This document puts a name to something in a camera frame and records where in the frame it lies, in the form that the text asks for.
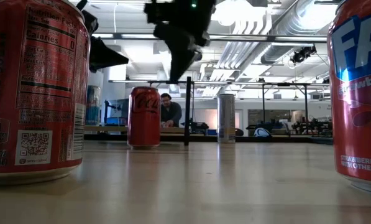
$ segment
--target coca-cola logo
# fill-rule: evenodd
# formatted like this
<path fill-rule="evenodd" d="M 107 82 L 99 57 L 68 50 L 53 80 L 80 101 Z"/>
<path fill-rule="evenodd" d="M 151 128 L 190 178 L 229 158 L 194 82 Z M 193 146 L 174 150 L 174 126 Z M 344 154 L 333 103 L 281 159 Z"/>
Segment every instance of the coca-cola logo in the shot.
<path fill-rule="evenodd" d="M 140 93 L 134 97 L 132 107 L 133 113 L 158 113 L 160 99 L 153 97 L 150 93 Z"/>

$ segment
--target ceiling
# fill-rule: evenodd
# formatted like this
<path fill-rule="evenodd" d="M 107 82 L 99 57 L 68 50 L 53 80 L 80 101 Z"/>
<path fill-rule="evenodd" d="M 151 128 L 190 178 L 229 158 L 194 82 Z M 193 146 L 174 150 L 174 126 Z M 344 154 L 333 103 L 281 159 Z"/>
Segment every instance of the ceiling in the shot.
<path fill-rule="evenodd" d="M 277 20 L 295 0 L 270 0 L 276 4 L 272 6 L 272 21 Z M 98 18 L 99 29 L 98 33 L 102 32 L 118 32 L 118 33 L 146 33 L 153 32 L 154 25 L 147 24 L 146 15 L 143 12 L 145 0 L 89 0 L 89 4 L 85 10 L 89 11 Z M 329 24 L 318 30 L 315 35 L 326 35 Z M 211 21 L 208 29 L 210 34 L 231 34 L 236 26 L 222 26 L 218 21 Z M 127 66 L 127 76 L 130 79 L 144 77 L 145 74 L 155 75 L 158 71 L 163 70 L 162 56 L 156 54 L 156 40 L 105 40 L 107 45 L 120 45 L 121 53 L 129 58 L 130 63 Z M 199 73 L 201 66 L 204 63 L 216 64 L 220 59 L 227 42 L 212 42 L 210 46 L 202 48 L 203 59 L 200 62 L 195 62 L 189 68 L 189 71 Z M 318 82 L 316 77 L 327 73 L 327 50 L 326 44 L 316 45 L 318 54 L 305 60 L 303 63 L 294 67 L 289 62 L 289 59 L 297 49 L 295 47 L 284 55 L 274 66 L 269 66 L 265 72 L 260 70 L 253 71 L 249 69 L 248 74 L 243 74 L 239 78 L 240 82 L 251 82 L 258 77 L 263 77 L 266 82 Z"/>

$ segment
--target ceiling duct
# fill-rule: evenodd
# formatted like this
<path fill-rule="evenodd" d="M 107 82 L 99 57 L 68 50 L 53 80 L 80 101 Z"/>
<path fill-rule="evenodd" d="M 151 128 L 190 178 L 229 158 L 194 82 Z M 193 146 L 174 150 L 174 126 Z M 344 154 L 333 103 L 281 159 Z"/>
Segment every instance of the ceiling duct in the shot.
<path fill-rule="evenodd" d="M 335 5 L 315 4 L 315 0 L 299 0 L 283 19 L 275 26 L 271 35 L 314 35 L 330 23 L 336 10 Z M 261 43 L 261 49 L 267 49 L 261 57 L 261 63 L 278 62 L 294 46 Z"/>

